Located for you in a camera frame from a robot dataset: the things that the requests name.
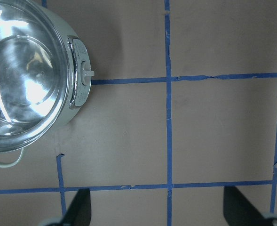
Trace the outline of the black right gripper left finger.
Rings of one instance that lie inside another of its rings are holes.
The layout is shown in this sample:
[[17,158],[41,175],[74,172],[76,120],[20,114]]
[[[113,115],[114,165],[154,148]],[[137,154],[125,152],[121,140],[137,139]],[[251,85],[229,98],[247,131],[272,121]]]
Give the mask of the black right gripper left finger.
[[61,226],[89,226],[92,218],[90,189],[80,189],[73,198]]

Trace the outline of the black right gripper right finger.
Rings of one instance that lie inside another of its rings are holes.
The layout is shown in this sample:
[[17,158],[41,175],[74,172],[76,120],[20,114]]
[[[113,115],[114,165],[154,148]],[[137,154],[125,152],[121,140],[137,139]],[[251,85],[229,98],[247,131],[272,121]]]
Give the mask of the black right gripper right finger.
[[266,226],[265,217],[235,187],[223,190],[223,216],[229,226]]

